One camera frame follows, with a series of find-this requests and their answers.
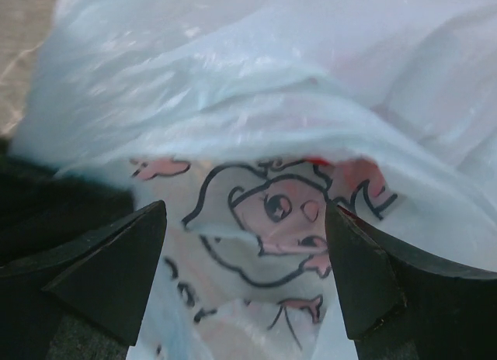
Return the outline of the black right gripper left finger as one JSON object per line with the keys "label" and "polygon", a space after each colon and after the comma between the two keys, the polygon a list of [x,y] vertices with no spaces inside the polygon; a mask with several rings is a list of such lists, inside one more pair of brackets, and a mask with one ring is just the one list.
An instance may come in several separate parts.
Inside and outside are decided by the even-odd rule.
{"label": "black right gripper left finger", "polygon": [[123,359],[166,230],[162,201],[1,268],[3,359]]}

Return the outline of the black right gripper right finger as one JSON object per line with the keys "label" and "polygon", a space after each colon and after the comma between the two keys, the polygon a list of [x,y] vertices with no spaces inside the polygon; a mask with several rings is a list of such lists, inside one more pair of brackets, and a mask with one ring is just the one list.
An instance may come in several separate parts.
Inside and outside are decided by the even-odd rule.
{"label": "black right gripper right finger", "polygon": [[494,359],[496,274],[430,254],[329,205],[328,254],[360,359]]}

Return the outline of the red fruit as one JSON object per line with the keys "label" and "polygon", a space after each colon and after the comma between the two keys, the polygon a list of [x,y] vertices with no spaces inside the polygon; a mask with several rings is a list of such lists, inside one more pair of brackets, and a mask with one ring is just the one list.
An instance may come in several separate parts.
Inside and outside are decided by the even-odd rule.
{"label": "red fruit", "polygon": [[305,161],[315,164],[320,167],[333,167],[334,164],[332,162],[326,161],[320,157],[306,157]]}

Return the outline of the light blue printed plastic bag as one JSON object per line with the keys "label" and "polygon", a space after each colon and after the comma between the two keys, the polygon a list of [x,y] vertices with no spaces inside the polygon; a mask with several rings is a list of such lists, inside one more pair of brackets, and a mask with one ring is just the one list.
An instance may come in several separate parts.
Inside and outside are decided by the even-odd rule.
{"label": "light blue printed plastic bag", "polygon": [[58,0],[9,151],[165,202],[128,358],[353,359],[327,206],[496,268],[496,0]]}

